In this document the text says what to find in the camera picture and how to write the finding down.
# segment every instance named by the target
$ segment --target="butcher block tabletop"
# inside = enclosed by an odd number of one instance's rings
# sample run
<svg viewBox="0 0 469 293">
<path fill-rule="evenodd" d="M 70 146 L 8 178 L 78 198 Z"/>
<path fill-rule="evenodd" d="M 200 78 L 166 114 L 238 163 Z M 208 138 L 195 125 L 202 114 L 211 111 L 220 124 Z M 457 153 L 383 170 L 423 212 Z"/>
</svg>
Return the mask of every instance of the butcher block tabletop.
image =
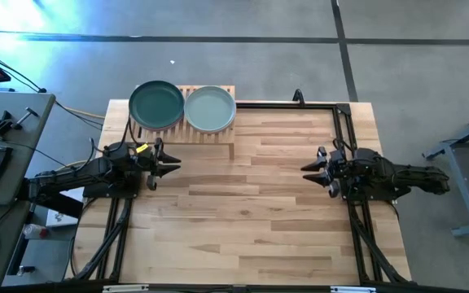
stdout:
<svg viewBox="0 0 469 293">
<path fill-rule="evenodd" d="M 357 145 L 381 152 L 371 104 L 350 107 Z M 110 101 L 100 148 L 121 140 L 128 115 L 128 100 Z M 315 160 L 319 146 L 334 150 L 332 113 L 238 109 L 234 128 L 234 160 L 225 147 L 165 145 L 182 167 L 157 179 L 156 191 L 146 188 L 145 178 L 141 181 L 120 282 L 358 284 L 346 203 L 331 199 L 300 171 Z M 110 202 L 96 200 L 81 218 L 73 252 L 76 271 L 103 241 Z M 370 202 L 370 213 L 378 246 L 410 279 L 393 208 Z M 370 253 L 364 249 L 363 254 L 371 276 Z M 71 275 L 68 269 L 66 277 Z"/>
</svg>

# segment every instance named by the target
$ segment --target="gray floor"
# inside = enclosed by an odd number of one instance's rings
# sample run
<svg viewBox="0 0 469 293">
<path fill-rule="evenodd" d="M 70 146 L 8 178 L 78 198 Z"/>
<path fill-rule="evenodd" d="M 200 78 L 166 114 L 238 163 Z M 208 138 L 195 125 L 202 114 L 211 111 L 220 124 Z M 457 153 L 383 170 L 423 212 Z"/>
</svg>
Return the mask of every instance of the gray floor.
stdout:
<svg viewBox="0 0 469 293">
<path fill-rule="evenodd" d="M 330 0 L 0 1 L 0 30 L 144 36 L 335 37 Z M 469 39 L 469 0 L 340 0 L 347 37 Z M 469 121 L 469 46 L 349 46 L 361 102 L 372 102 L 384 154 L 426 164 L 421 153 L 453 138 Z M 0 38 L 0 58 L 68 107 L 104 114 L 110 98 L 128 98 L 145 81 L 236 85 L 237 97 L 348 101 L 341 57 L 332 44 L 24 42 Z M 12 81 L 1 87 L 27 91 Z M 62 135 L 65 143 L 52 138 Z M 88 155 L 94 129 L 56 108 L 38 148 L 64 162 Z M 460 154 L 469 178 L 469 151 Z M 447 162 L 435 165 L 447 170 Z M 34 156 L 29 175 L 57 166 Z M 423 285 L 469 289 L 469 223 L 457 187 L 447 195 L 414 191 L 399 201 L 412 276 Z M 38 211 L 37 221 L 45 219 Z M 24 265 L 37 272 L 5 284 L 58 281 L 71 230 L 59 241 L 30 243 Z M 55 256 L 52 258 L 38 256 Z"/>
</svg>

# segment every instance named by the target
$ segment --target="green plate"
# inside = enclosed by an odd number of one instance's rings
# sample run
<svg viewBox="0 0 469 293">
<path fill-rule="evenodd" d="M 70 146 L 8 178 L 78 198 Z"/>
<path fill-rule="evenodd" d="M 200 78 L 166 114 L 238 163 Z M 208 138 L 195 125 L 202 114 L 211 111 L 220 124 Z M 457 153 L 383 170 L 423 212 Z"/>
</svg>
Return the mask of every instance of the green plate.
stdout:
<svg viewBox="0 0 469 293">
<path fill-rule="evenodd" d="M 129 113 L 144 128 L 167 129 L 184 116 L 184 97 L 175 85 L 149 81 L 131 94 Z"/>
<path fill-rule="evenodd" d="M 216 133 L 229 126 L 236 115 L 235 99 L 217 86 L 204 86 L 187 97 L 187 122 L 205 133 Z"/>
</svg>

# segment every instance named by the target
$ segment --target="metal stand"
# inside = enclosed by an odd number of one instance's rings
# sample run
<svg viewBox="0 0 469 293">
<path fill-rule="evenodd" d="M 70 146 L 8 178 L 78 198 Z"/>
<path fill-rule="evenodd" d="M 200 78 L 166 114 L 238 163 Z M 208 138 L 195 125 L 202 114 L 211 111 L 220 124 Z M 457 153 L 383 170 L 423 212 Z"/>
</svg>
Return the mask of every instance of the metal stand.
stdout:
<svg viewBox="0 0 469 293">
<path fill-rule="evenodd" d="M 466 208 L 469 213 L 469 190 L 466 184 L 466 178 L 462 174 L 461 167 L 459 166 L 457 159 L 455 157 L 455 148 L 458 147 L 469 147 L 469 125 L 461 132 L 459 132 L 454 139 L 449 139 L 443 142 L 440 142 L 435 148 L 432 150 L 423 153 L 423 157 L 427 160 L 432 160 L 439 154 L 445 154 L 448 157 L 449 166 L 454 174 L 455 181 L 459 187 L 459 191 L 461 192 L 462 199 L 464 199 L 464 203 L 466 204 Z M 452 234 L 454 236 L 464 236 L 469 235 L 469 225 L 453 228 Z"/>
</svg>

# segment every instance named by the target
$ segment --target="light green plate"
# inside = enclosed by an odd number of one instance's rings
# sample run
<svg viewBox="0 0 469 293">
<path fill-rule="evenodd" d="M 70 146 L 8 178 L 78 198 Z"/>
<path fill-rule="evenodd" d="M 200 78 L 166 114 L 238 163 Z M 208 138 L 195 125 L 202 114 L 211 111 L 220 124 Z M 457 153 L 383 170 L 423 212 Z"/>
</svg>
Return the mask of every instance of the light green plate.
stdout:
<svg viewBox="0 0 469 293">
<path fill-rule="evenodd" d="M 225 90 L 205 86 L 187 97 L 184 113 L 195 129 L 215 133 L 231 124 L 236 115 L 236 102 Z"/>
</svg>

